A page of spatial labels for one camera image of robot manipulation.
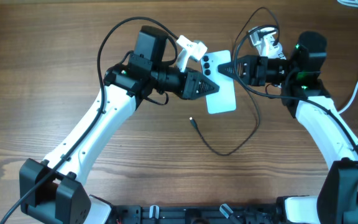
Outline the Galaxy S25 smartphone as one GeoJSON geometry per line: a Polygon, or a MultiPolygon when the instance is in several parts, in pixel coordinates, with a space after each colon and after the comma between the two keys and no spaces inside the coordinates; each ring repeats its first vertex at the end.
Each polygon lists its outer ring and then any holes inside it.
{"type": "Polygon", "coordinates": [[[218,66],[231,61],[229,50],[206,53],[201,59],[203,74],[219,86],[219,91],[206,96],[209,114],[226,113],[236,110],[234,81],[218,71],[218,66]]]}

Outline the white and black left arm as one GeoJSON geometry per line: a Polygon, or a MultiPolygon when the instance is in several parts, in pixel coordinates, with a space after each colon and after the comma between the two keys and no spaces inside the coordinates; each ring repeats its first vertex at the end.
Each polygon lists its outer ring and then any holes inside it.
{"type": "Polygon", "coordinates": [[[143,26],[134,50],[99,74],[100,91],[71,133],[41,162],[28,159],[22,165],[21,212],[42,223],[121,223],[123,209],[85,191],[93,164],[153,91],[195,100],[219,90],[187,67],[206,50],[204,43],[175,36],[164,26],[143,26]]]}

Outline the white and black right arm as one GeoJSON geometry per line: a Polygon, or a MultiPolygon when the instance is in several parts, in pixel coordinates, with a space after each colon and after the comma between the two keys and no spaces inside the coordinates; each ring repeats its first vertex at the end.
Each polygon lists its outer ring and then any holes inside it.
{"type": "Polygon", "coordinates": [[[277,200],[282,223],[358,223],[358,138],[337,111],[319,78],[326,60],[326,38],[302,33],[289,59],[234,56],[218,71],[247,91],[266,83],[281,85],[280,99],[305,127],[329,168],[317,196],[286,196],[277,200]]]}

